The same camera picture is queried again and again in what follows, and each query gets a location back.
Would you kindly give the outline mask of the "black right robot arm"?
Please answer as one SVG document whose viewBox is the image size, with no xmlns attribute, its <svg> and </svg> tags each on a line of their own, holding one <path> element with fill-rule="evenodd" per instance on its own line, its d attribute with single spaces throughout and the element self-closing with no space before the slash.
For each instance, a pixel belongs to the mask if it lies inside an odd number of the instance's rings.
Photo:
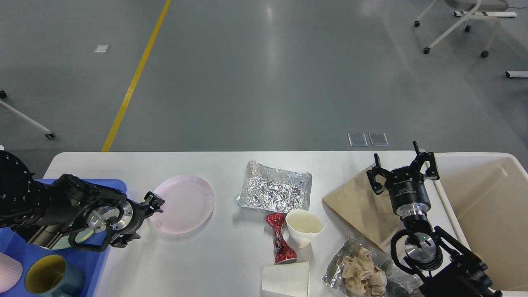
<svg viewBox="0 0 528 297">
<path fill-rule="evenodd" d="M 502 291 L 491 288 L 487 264 L 443 228 L 430 224 L 424 182 L 440 179 L 437 162 L 433 152 L 421 152 L 416 141 L 413 146 L 415 158 L 409 165 L 387 170 L 374 154 L 375 163 L 366 171 L 374 193 L 388 192 L 392 211 L 404 224 L 390 241 L 392 261 L 422 280 L 419 291 L 425 297 L 501 297 Z"/>
</svg>

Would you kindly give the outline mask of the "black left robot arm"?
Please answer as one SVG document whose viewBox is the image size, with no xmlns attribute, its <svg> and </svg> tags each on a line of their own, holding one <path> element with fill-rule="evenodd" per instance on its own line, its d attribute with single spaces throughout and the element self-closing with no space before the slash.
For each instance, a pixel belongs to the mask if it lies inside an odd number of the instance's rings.
<svg viewBox="0 0 528 297">
<path fill-rule="evenodd" d="M 1 227 L 11 228 L 28 244 L 51 249 L 67 237 L 77 250 L 103 252 L 139 239 L 144 220 L 162 212 L 165 201 L 147 192 L 141 203 L 123 191 L 63 174 L 52 184 L 36 181 L 14 154 L 2 150 Z"/>
</svg>

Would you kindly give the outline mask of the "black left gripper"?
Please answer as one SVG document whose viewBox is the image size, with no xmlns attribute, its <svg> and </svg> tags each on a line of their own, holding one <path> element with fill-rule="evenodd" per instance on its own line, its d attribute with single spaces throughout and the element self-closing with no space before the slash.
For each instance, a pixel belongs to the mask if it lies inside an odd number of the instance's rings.
<svg viewBox="0 0 528 297">
<path fill-rule="evenodd" d="M 125 248 L 135 239 L 140 239 L 137 234 L 145 218 L 156 213 L 162 214 L 165 201 L 158 194 L 149 191 L 141 203 L 132 200 L 120 201 L 117 206 L 104 205 L 95 207 L 87 214 L 85 222 L 87 227 L 95 233 L 102 232 L 111 224 L 111 231 L 117 236 L 111 240 L 111 246 Z"/>
</svg>

